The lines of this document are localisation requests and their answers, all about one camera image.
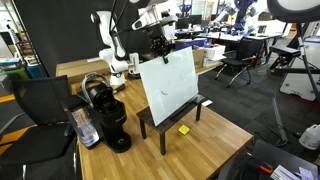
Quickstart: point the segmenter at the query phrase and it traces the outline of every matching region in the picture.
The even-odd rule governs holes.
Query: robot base
[[[128,77],[129,77],[130,79],[141,79],[140,73],[138,73],[138,74],[128,73]]]
[[[126,82],[126,78],[124,77],[124,74],[117,73],[112,74],[110,78],[110,85],[111,86],[119,86],[121,84],[124,84]]]

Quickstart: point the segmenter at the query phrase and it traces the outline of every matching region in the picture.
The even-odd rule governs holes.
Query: whiteboard
[[[191,47],[139,65],[155,126],[195,96],[198,91]]]

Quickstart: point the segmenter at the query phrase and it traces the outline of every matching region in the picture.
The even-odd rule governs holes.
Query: cardboard box
[[[69,85],[79,83],[84,76],[90,72],[106,75],[109,73],[109,66],[103,60],[88,61],[87,59],[58,64],[56,76],[67,75]]]
[[[212,66],[212,65],[218,64],[220,62],[221,62],[221,60],[213,60],[213,59],[209,59],[209,58],[203,58],[203,67]]]
[[[209,59],[216,59],[218,56],[222,56],[224,54],[224,51],[226,49],[226,46],[215,46],[213,48],[204,48],[204,57]]]
[[[203,64],[203,58],[204,58],[204,49],[198,49],[193,50],[193,61],[194,61],[194,67],[200,68]]]

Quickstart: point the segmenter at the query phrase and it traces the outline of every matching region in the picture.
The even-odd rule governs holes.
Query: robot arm
[[[158,56],[163,57],[170,52],[172,44],[165,38],[163,26],[177,21],[176,16],[161,17],[161,11],[157,9],[156,4],[166,1],[167,0],[129,0],[129,2],[141,12],[139,14],[140,18],[132,25],[132,30],[146,30],[151,39],[151,49]],[[113,12],[110,11],[98,11],[91,14],[91,20],[99,24],[103,43],[110,46],[109,49],[103,49],[99,52],[100,58],[105,60],[110,66],[110,84],[120,85],[125,82],[124,75],[121,72],[127,70],[129,64],[125,61],[127,54],[121,45],[112,13]],[[135,53],[129,57],[131,63],[134,63],[134,68],[131,70],[129,68],[129,74],[138,74],[138,55]]]
[[[121,72],[128,69],[128,62],[124,61],[126,52],[117,35],[117,29],[114,28],[113,31],[110,30],[109,22],[111,21],[111,27],[114,27],[115,24],[111,18],[111,12],[97,11],[91,14],[91,20],[99,24],[102,41],[104,44],[110,46],[109,49],[103,49],[99,52],[99,57],[109,64],[111,71],[110,84],[121,85],[126,81]]]
[[[232,34],[252,32],[256,29],[258,16],[263,10],[263,7],[257,8],[257,2],[258,0],[234,0],[234,4],[226,6],[214,22],[219,23],[226,14],[233,16],[237,12]]]

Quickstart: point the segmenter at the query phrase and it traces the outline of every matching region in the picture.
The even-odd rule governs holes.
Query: gray carpet floor
[[[279,43],[286,44],[289,41],[290,38],[282,38]],[[208,108],[253,134],[254,139],[264,139],[284,151],[314,163],[320,151],[302,147],[293,132],[303,132],[313,124],[320,124],[320,104],[279,91],[283,76],[267,72],[276,57],[276,54],[272,54],[268,64],[251,69],[252,83],[250,85],[246,84],[245,79],[248,77],[243,74],[234,81],[231,88],[227,88],[228,82],[235,75],[232,69],[227,69],[218,80],[214,80],[214,77],[219,69],[200,75],[199,93],[213,102]],[[279,144],[279,128],[276,126],[273,97],[276,99],[289,138],[287,144]],[[19,112],[21,110],[15,101],[0,103],[0,127]],[[30,118],[25,117],[13,124],[8,131],[31,124]],[[253,143],[248,143],[248,150],[252,150],[253,147]],[[73,172],[73,151],[74,145],[69,148],[63,158],[29,166],[28,178],[32,180],[81,179],[80,173],[75,176]],[[21,174],[21,167],[0,167],[0,179],[2,180],[21,179]]]

